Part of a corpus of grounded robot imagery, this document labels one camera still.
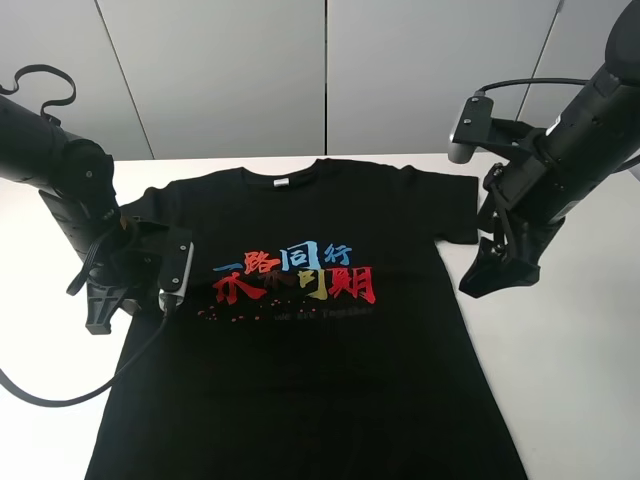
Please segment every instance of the white background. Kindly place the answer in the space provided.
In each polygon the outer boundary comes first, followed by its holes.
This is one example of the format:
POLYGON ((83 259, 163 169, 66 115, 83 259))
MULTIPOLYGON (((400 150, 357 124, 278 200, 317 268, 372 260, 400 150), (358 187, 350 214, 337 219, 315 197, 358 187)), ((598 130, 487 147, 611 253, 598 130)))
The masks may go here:
MULTIPOLYGON (((465 166, 444 155, 358 157, 423 170, 484 176, 496 161, 465 166)), ((123 204, 145 188, 245 165, 279 174, 311 158, 119 162, 123 204)), ((640 186, 608 179, 569 216, 542 259, 533 288, 480 300, 459 294, 491 387, 531 479, 640 478, 640 186)), ((0 181, 0 367, 35 395, 86 393, 112 374, 129 319, 111 336, 84 328, 84 292, 64 292, 80 262, 37 192, 0 181)), ((458 283, 470 246, 440 245, 458 283)), ((77 480, 86 471, 106 395, 83 405, 33 407, 0 390, 0 478, 77 480)))

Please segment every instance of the t-shirt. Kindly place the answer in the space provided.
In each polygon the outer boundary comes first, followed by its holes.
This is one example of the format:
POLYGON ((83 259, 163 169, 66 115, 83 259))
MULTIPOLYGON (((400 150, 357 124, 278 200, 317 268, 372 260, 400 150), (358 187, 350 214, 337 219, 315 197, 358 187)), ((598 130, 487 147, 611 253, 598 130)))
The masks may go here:
MULTIPOLYGON (((351 160, 148 189, 188 228, 184 304, 110 392, 87 479, 524 479, 435 240, 478 181, 351 160)), ((157 329, 150 305, 120 365, 157 329)))

